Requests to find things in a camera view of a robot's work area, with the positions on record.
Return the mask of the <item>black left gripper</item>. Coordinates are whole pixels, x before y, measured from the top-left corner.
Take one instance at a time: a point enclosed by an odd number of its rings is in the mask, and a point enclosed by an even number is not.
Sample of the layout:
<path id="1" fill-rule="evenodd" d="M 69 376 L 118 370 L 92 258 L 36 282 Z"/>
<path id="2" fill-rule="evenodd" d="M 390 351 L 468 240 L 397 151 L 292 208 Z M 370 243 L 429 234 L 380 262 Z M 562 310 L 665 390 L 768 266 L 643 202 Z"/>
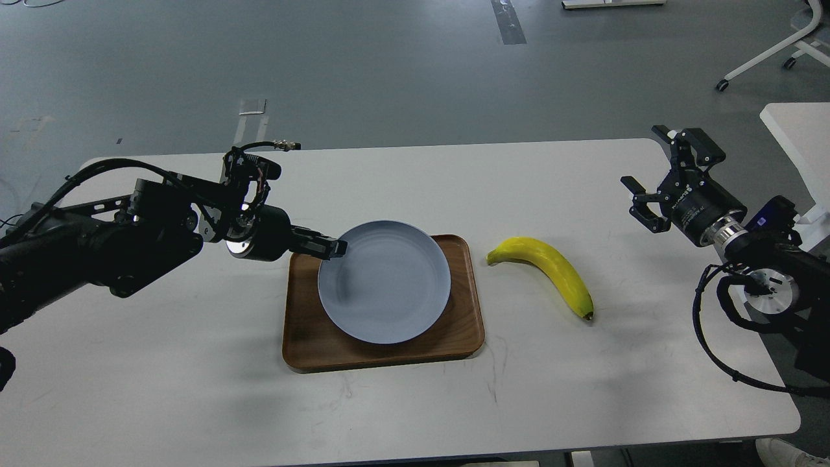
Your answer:
<path id="1" fill-rule="evenodd" d="M 302 226 L 291 225 L 287 213 L 279 207 L 264 205 L 258 211 L 251 236 L 241 242 L 226 241 L 232 257 L 260 262 L 274 262 L 288 249 L 327 261 L 344 257 L 349 243 L 328 237 Z"/>

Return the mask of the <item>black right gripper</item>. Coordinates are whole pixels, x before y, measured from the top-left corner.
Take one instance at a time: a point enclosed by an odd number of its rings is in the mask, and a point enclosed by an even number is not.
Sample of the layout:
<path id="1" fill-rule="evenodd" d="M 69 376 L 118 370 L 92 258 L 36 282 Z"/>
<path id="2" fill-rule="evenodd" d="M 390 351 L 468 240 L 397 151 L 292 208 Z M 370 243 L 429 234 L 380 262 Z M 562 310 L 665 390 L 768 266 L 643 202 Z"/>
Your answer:
<path id="1" fill-rule="evenodd" d="M 671 130 L 666 125 L 653 125 L 652 132 L 670 149 L 670 171 L 655 194 L 649 194 L 634 177 L 621 177 L 632 194 L 630 215 L 652 233 L 667 232 L 673 224 L 694 246 L 711 245 L 706 231 L 715 222 L 726 215 L 743 221 L 748 212 L 738 198 L 708 175 L 712 167 L 726 160 L 726 152 L 700 128 Z M 661 216 L 647 207 L 650 203 L 661 204 Z"/>

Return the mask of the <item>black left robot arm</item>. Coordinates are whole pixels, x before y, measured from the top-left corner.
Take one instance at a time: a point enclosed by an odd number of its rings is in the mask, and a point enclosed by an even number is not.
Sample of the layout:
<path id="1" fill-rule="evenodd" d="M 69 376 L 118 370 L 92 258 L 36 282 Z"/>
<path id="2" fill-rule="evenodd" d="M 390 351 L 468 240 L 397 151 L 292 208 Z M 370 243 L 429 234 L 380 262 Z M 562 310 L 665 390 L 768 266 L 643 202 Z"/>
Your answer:
<path id="1" fill-rule="evenodd" d="M 284 210 L 267 204 L 281 166 L 251 153 L 267 146 L 300 148 L 291 141 L 234 146 L 222 157 L 217 182 L 127 158 L 94 162 L 66 178 L 2 236 L 2 332 L 87 284 L 128 298 L 195 257 L 204 243 L 223 241 L 233 257 L 261 262 L 285 252 L 344 256 L 344 240 L 293 225 Z M 162 180 L 140 178 L 131 194 L 60 207 L 84 182 L 126 168 Z"/>

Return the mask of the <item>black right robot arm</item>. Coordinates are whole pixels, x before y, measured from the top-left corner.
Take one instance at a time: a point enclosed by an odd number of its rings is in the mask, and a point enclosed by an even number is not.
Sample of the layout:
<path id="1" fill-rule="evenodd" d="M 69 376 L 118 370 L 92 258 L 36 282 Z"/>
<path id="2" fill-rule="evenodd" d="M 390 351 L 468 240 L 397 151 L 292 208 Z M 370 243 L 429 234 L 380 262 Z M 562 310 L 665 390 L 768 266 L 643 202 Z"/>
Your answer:
<path id="1" fill-rule="evenodd" d="M 705 354 L 733 381 L 806 397 L 828 397 L 828 387 L 775 385 L 747 376 L 720 360 L 702 330 L 702 298 L 720 277 L 715 294 L 730 322 L 759 334 L 784 336 L 796 349 L 794 367 L 828 380 L 828 262 L 801 248 L 794 203 L 770 199 L 752 219 L 747 209 L 709 175 L 726 159 L 699 128 L 653 132 L 670 149 L 670 169 L 650 194 L 634 177 L 621 178 L 632 194 L 629 212 L 647 230 L 675 226 L 696 247 L 714 246 L 723 264 L 707 266 L 694 290 L 693 326 Z"/>

